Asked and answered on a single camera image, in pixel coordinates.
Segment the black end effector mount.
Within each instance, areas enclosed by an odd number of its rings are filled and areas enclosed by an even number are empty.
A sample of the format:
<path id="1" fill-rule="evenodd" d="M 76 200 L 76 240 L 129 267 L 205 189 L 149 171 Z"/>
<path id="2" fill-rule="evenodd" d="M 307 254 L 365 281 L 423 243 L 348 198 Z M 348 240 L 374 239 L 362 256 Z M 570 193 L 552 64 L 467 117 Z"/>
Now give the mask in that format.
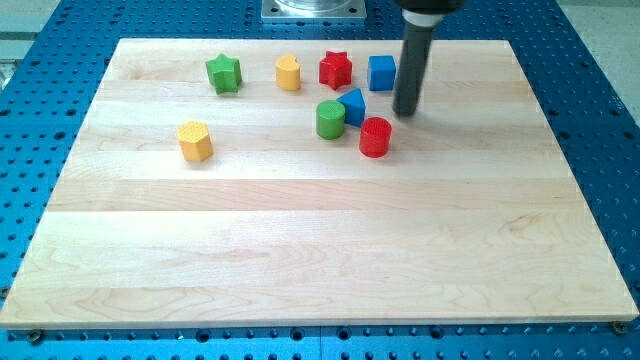
<path id="1" fill-rule="evenodd" d="M 465 0 L 394 0 L 404 20 L 417 27 L 435 27 L 442 18 L 460 9 Z"/>

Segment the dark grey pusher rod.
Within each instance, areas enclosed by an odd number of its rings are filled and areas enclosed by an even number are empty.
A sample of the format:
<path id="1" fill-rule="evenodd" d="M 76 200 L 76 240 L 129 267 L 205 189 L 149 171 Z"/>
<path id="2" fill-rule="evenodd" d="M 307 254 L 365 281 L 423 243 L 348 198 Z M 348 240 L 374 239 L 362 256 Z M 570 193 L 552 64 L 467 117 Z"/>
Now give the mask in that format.
<path id="1" fill-rule="evenodd" d="M 428 63 L 433 27 L 405 25 L 392 108 L 401 116 L 416 112 Z"/>

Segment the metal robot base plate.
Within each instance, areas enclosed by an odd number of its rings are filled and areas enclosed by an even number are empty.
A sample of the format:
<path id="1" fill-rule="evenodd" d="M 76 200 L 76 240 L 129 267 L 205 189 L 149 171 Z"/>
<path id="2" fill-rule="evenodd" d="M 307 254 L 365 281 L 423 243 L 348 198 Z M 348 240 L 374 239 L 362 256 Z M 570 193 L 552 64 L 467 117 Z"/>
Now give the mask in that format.
<path id="1" fill-rule="evenodd" d="M 263 0 L 263 20 L 365 19 L 365 0 Z"/>

